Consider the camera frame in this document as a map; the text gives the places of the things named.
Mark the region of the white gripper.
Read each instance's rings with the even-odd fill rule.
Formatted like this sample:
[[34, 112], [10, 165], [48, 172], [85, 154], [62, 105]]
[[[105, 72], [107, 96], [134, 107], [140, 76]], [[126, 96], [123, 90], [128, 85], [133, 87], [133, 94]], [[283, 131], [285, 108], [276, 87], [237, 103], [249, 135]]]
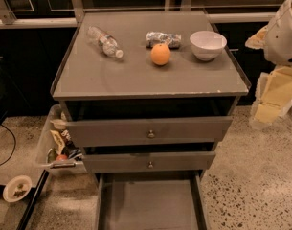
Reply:
[[245, 46], [256, 50], [264, 47], [265, 58], [278, 65], [258, 78], [250, 125], [263, 129], [285, 116], [292, 106], [292, 0], [286, 0], [268, 26], [249, 37]]

